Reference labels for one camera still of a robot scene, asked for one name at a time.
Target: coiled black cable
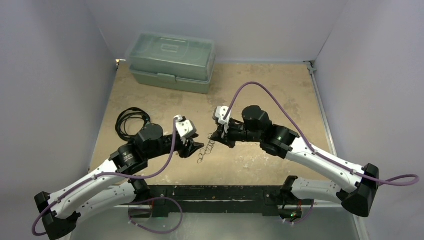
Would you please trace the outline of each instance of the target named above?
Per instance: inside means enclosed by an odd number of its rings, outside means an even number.
[[[138,107],[130,107],[127,110],[121,112],[116,120],[115,131],[118,134],[119,138],[125,142],[129,142],[132,137],[135,135],[130,135],[127,132],[126,125],[127,121],[130,119],[141,119],[144,121],[143,128],[147,124],[151,123],[151,118],[147,112],[141,110]]]

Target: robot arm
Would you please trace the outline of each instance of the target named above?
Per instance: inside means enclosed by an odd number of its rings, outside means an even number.
[[[218,128],[211,140],[234,148],[236,142],[257,142],[260,148],[272,156],[302,164],[332,181],[316,181],[289,176],[276,196],[295,203],[303,199],[317,199],[341,204],[346,210],[360,217],[368,217],[378,185],[360,176],[324,161],[316,155],[331,157],[338,163],[349,166],[358,173],[374,178],[379,177],[379,169],[372,164],[362,167],[313,146],[311,151],[303,139],[284,126],[273,124],[268,114],[259,106],[249,106],[242,111],[243,122],[224,116],[228,107],[216,108],[213,119]]]
[[[178,115],[175,117],[175,127],[178,133],[174,151],[181,158],[190,157],[204,146],[194,141],[198,135],[190,120]],[[123,181],[125,175],[134,175],[147,168],[150,159],[172,154],[172,139],[172,135],[164,136],[160,125],[148,124],[91,173],[57,192],[37,194],[34,199],[40,213],[51,206],[42,216],[49,238],[53,240],[66,236],[75,229],[77,223],[108,208],[131,203],[135,199],[149,199],[151,193],[144,179],[112,185]]]

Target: wooden table surface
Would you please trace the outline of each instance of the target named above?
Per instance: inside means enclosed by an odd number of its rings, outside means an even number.
[[[265,85],[288,114],[317,147],[328,151],[326,130],[316,93],[306,65],[303,64],[216,64],[208,94],[190,93],[138,84],[123,63],[119,66],[109,103],[101,125],[90,169],[97,168],[110,154],[126,142],[115,132],[118,115],[131,107],[146,111],[152,123],[172,133],[175,115],[192,120],[197,128],[197,142],[208,143],[208,134],[216,129],[212,120],[216,106],[228,106],[244,83],[256,81]],[[231,116],[242,121],[245,107],[259,105],[273,123],[295,130],[273,100],[260,87],[244,88],[235,102]],[[143,121],[128,121],[127,129],[137,133]],[[238,142],[233,149],[216,143],[211,154],[198,163],[198,154],[182,159],[173,155],[168,168],[147,179],[150,185],[282,185],[289,175],[324,180],[318,173],[298,163],[266,154],[258,143]],[[149,160],[140,175],[158,171],[168,155]]]

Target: purple cable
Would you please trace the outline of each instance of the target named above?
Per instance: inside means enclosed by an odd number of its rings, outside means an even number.
[[[305,216],[303,216],[299,221],[292,221],[292,222],[284,222],[285,224],[290,224],[290,225],[297,225],[297,224],[300,224],[301,222],[303,222],[303,221],[305,221],[307,218],[308,218],[308,216],[312,213],[312,209],[314,208],[314,205],[315,205],[315,200],[312,200],[312,203],[310,204],[310,208],[309,208],[309,210],[307,211],[307,213],[305,214]]]
[[[152,175],[148,175],[148,176],[133,176],[133,175],[127,175],[127,174],[122,174],[122,173],[117,173],[117,172],[102,172],[99,174],[94,175],[96,179],[102,177],[102,176],[118,176],[118,177],[123,177],[123,178],[127,178],[127,179],[136,179],[136,180],[143,180],[143,179],[151,179],[153,177],[156,177],[157,175],[161,174],[170,164],[174,150],[175,150],[175,142],[177,139],[177,127],[176,127],[176,122],[177,119],[174,118],[173,122],[172,122],[172,143],[171,143],[171,151],[168,157],[168,160],[166,161],[165,165],[156,173],[152,174]],[[64,194],[62,194],[60,197],[57,198],[57,200],[60,202],[62,199],[66,198],[66,196],[68,196],[69,194],[73,193],[75,190],[79,189],[80,187],[84,186],[85,184],[89,183],[93,181],[92,178],[88,178],[80,183],[78,183],[77,185],[75,185],[74,187],[71,187],[67,192],[65,192]],[[41,218],[47,213],[47,211],[49,211],[51,208],[53,208],[55,205],[57,204],[56,201],[52,202],[50,205],[48,205],[43,211],[41,211],[41,213],[38,215],[38,217],[35,219],[35,222],[32,224],[32,234],[34,236],[44,236],[47,234],[47,232],[42,232],[42,233],[38,233],[36,231],[36,227],[38,222],[41,220]]]
[[[128,211],[129,222],[132,223],[136,227],[139,227],[141,229],[144,229],[144,230],[151,232],[151,233],[154,233],[154,234],[170,234],[173,231],[177,230],[177,228],[180,227],[181,223],[183,222],[183,209],[181,208],[181,205],[179,205],[178,202],[175,201],[174,199],[166,197],[166,196],[160,196],[160,197],[154,197],[154,198],[144,200],[144,201],[132,202],[131,205],[139,205],[139,204],[144,204],[144,203],[148,203],[148,202],[155,201],[155,200],[161,200],[161,199],[169,200],[169,201],[173,202],[179,208],[179,212],[181,213],[181,217],[179,218],[178,224],[174,228],[172,228],[170,230],[166,230],[166,231],[156,231],[156,230],[147,228],[147,227],[142,226],[142,225],[136,223],[135,221],[133,221],[133,219],[131,218],[131,215],[130,215],[130,211]]]
[[[371,181],[374,181],[374,182],[376,182],[376,183],[379,183],[379,185],[380,186],[382,186],[382,185],[391,185],[391,186],[399,186],[399,187],[402,187],[402,186],[411,186],[411,185],[414,185],[414,184],[416,184],[416,183],[418,183],[419,181],[420,181],[420,177],[418,176],[418,175],[416,175],[416,174],[406,174],[406,175],[400,175],[400,176],[396,176],[396,177],[393,177],[393,178],[390,178],[390,179],[388,179],[388,180],[380,180],[380,179],[378,179],[378,178],[374,178],[374,177],[371,177],[371,176],[367,176],[367,175],[364,175],[364,174],[362,174],[362,173],[359,173],[359,172],[356,172],[356,171],[354,171],[353,169],[351,169],[351,168],[349,168],[349,167],[347,167],[347,166],[345,166],[345,165],[343,165],[343,164],[340,164],[340,163],[338,163],[338,162],[336,162],[336,161],[334,161],[333,159],[331,159],[331,158],[329,158],[329,157],[326,157],[326,156],[324,156],[324,155],[322,155],[321,153],[319,153],[319,152],[317,152],[315,149],[314,149],[314,147],[312,147],[312,145],[311,145],[311,143],[309,142],[309,140],[306,138],[306,136],[305,136],[305,134],[303,133],[303,131],[300,129],[300,127],[295,123],[295,121],[289,116],[289,114],[286,112],[286,110],[284,110],[284,108],[281,106],[281,104],[277,101],[277,99],[274,97],[274,95],[265,87],[265,86],[263,86],[262,84],[260,84],[259,82],[255,82],[255,81],[250,81],[250,82],[246,82],[245,84],[243,84],[238,90],[237,90],[237,92],[235,93],[235,95],[234,95],[234,98],[232,99],[232,101],[231,101],[231,104],[229,105],[229,107],[228,107],[228,111],[226,112],[226,114],[225,114],[225,116],[224,116],[224,120],[228,117],[228,114],[230,113],[230,111],[231,111],[231,109],[233,108],[233,105],[234,105],[234,102],[236,101],[236,99],[237,99],[237,96],[239,96],[239,94],[240,94],[240,92],[242,91],[242,89],[244,88],[244,87],[246,87],[247,85],[250,85],[250,84],[253,84],[253,85],[257,85],[257,86],[259,86],[259,87],[261,87],[263,90],[265,90],[265,92],[272,98],[272,100],[274,100],[274,102],[277,104],[277,106],[279,107],[279,109],[282,111],[282,113],[284,113],[284,115],[288,118],[288,120],[294,125],[294,127],[297,129],[297,131],[299,132],[299,134],[302,136],[302,138],[303,138],[303,141],[305,142],[305,144],[308,146],[308,148],[313,152],[313,153],[315,153],[317,156],[319,156],[320,158],[322,158],[322,159],[324,159],[324,160],[326,160],[327,162],[330,162],[330,163],[332,163],[332,164],[334,164],[334,165],[336,165],[336,166],[338,166],[339,168],[342,168],[342,169],[344,169],[344,170],[346,170],[346,171],[349,171],[351,174],[355,174],[355,175],[357,175],[357,176],[360,176],[361,178],[364,178],[364,179],[368,179],[368,180],[371,180]],[[404,178],[414,178],[413,180],[411,180],[411,181],[407,181],[407,182],[393,182],[393,181],[395,181],[395,180],[399,180],[399,179],[404,179]]]

